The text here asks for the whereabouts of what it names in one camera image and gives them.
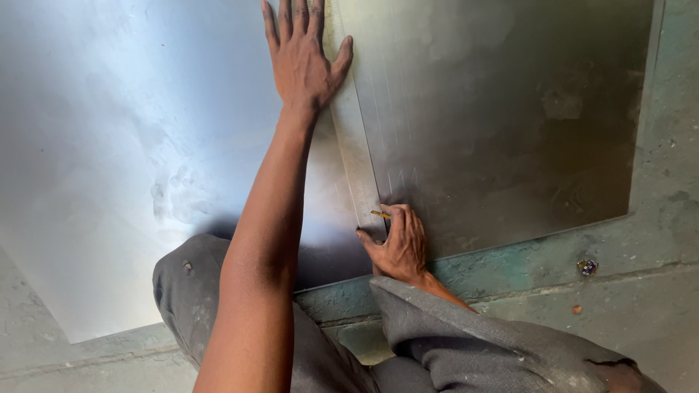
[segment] left hand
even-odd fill
[[[325,0],[313,0],[310,12],[305,0],[280,0],[279,35],[274,25],[272,6],[262,1],[265,35],[274,69],[274,81],[288,108],[320,110],[338,91],[352,63],[352,37],[340,46],[338,58],[329,62],[323,53]]]

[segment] gray trousers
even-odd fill
[[[153,274],[163,320],[198,368],[211,335],[229,241],[198,235],[161,259]],[[415,287],[370,281],[396,357],[363,366],[294,304],[292,392],[603,393],[596,364],[632,359],[588,340],[526,322],[482,317]],[[664,392],[642,375],[643,393]]]

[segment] metal sheet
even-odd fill
[[[155,262],[230,234],[281,102],[258,1],[0,3],[0,245],[71,342],[159,322]],[[370,273],[329,113],[298,288]]]
[[[432,257],[628,212],[652,0],[340,8],[381,199]]]

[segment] pencil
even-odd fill
[[[387,219],[389,219],[389,220],[391,219],[391,216],[390,216],[390,215],[387,215],[386,213],[381,213],[380,211],[372,210],[372,211],[371,211],[371,214],[380,215],[381,217],[387,218]]]

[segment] debris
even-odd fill
[[[597,268],[600,266],[592,259],[585,259],[577,264],[577,269],[580,270],[583,276],[594,276],[597,273]]]

